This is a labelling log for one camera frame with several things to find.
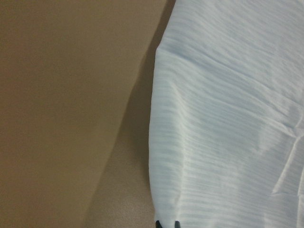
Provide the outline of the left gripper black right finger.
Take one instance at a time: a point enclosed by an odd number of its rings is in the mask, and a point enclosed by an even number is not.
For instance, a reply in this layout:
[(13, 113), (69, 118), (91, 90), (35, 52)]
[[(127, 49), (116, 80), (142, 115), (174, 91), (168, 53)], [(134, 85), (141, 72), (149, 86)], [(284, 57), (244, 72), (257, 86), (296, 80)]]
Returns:
[(175, 221), (174, 228), (181, 228), (181, 224), (179, 221)]

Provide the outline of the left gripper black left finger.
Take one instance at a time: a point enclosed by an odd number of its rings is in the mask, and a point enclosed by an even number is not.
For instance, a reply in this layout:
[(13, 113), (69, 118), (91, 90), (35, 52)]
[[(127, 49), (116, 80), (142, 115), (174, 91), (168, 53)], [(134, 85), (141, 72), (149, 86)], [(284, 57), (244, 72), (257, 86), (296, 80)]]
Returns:
[(156, 228), (163, 228), (159, 220), (156, 221), (155, 227), (156, 227)]

